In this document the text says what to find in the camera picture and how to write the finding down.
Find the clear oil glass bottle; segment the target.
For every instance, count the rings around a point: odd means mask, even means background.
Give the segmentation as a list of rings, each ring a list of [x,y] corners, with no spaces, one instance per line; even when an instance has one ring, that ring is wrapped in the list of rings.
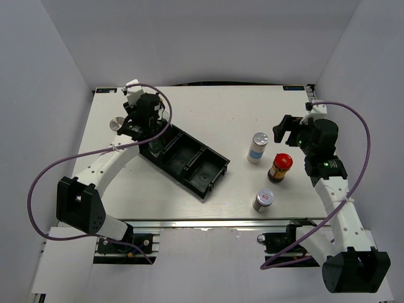
[[[149,148],[150,154],[153,157],[158,158],[159,154],[163,150],[163,143],[160,140],[154,140],[154,141],[151,141],[148,143],[148,148]]]

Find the dark sauce glass bottle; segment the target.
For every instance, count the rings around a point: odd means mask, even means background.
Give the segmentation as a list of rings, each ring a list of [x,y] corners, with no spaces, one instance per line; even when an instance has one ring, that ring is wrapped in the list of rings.
[[[158,126],[159,131],[166,129],[168,131],[171,127],[170,118],[172,117],[171,111],[169,109],[161,109],[159,112]]]

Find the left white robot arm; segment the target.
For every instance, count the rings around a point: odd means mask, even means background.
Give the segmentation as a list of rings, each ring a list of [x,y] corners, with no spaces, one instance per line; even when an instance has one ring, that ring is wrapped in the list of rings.
[[[164,105],[158,93],[140,95],[128,110],[110,149],[85,170],[71,178],[63,177],[57,185],[57,219],[88,235],[112,239],[112,245],[120,252],[132,248],[133,228],[106,214],[102,196],[124,166],[140,154],[140,145],[167,125],[161,116]]]

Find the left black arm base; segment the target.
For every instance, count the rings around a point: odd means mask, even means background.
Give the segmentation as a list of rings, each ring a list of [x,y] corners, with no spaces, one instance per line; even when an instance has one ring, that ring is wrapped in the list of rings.
[[[157,258],[160,234],[154,230],[133,228],[123,240],[101,237],[96,244],[94,264],[152,265]]]

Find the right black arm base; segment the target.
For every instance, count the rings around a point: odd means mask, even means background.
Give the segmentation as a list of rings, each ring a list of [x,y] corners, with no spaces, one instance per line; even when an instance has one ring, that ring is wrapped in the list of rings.
[[[296,240],[297,227],[316,227],[317,224],[307,218],[291,220],[283,232],[267,232],[257,236],[257,242],[264,245],[265,260],[269,260],[276,253],[285,249]],[[317,262],[301,245],[291,248],[278,257],[271,265],[282,264],[281,268],[308,268],[318,267]]]

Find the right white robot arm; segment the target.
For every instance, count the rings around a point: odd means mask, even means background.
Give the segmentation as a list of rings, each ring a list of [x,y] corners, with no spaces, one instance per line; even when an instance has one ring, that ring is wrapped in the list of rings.
[[[285,236],[286,246],[294,252],[303,248],[321,267],[323,282],[331,293],[376,293],[391,265],[388,253],[379,251],[369,240],[361,224],[351,192],[347,172],[337,157],[335,144],[338,126],[331,120],[285,115],[273,127],[274,141],[296,146],[305,155],[305,172],[321,198],[333,240],[317,226],[301,225]]]

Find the white blue-label shaker bottle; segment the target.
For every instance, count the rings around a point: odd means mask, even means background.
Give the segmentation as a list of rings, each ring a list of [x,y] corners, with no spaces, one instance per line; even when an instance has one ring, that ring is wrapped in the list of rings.
[[[250,163],[259,163],[268,144],[268,136],[265,133],[255,133],[247,154]]]

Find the silver-lid clear shaker jar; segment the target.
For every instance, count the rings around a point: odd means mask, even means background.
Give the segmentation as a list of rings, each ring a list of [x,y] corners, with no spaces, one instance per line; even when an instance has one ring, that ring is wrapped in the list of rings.
[[[124,124],[123,117],[115,117],[109,122],[109,127],[112,131],[117,132]]]

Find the red-lid dark sauce jar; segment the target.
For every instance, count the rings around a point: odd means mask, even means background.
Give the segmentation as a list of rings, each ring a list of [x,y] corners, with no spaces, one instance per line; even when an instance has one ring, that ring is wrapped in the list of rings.
[[[286,173],[293,165],[293,159],[286,153],[277,153],[273,160],[273,164],[268,171],[268,178],[271,182],[282,182]]]

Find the right blue logo sticker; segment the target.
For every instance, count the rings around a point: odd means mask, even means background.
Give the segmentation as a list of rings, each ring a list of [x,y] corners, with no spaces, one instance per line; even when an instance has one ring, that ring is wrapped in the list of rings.
[[[284,91],[305,91],[305,87],[301,85],[283,85]]]

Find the blue logo sticker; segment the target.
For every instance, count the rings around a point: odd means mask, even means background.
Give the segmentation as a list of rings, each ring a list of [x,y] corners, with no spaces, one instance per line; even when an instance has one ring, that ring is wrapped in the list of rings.
[[[305,87],[301,85],[283,85],[284,91],[305,91]]]
[[[99,94],[99,93],[116,93],[117,92],[117,88],[97,88],[95,90],[95,93]]]

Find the left blue logo sticker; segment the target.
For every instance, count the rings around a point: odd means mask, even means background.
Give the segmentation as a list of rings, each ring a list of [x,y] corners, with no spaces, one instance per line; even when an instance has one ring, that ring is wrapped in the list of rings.
[[[116,93],[117,92],[117,88],[97,88],[95,90],[95,93],[99,94],[99,93]]]

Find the small silver-lid spice jar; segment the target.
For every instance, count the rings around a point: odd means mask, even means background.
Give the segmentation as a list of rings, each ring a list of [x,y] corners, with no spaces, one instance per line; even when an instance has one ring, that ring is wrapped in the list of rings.
[[[275,196],[269,189],[260,190],[252,202],[252,207],[256,212],[265,212],[274,202]]]

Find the black three-compartment tray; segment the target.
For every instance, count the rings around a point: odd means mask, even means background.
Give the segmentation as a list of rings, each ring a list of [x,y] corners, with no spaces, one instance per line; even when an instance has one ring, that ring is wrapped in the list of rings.
[[[140,154],[201,199],[213,190],[230,163],[229,159],[173,124],[156,140],[163,143],[158,158],[150,154],[148,143],[140,146]]]

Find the aluminium front rail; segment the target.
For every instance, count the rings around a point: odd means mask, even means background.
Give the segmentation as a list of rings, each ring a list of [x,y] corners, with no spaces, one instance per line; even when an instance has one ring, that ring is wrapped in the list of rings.
[[[266,228],[266,227],[285,227],[293,219],[286,220],[259,219],[259,220],[126,220],[136,228],[150,229],[213,229],[213,228]]]

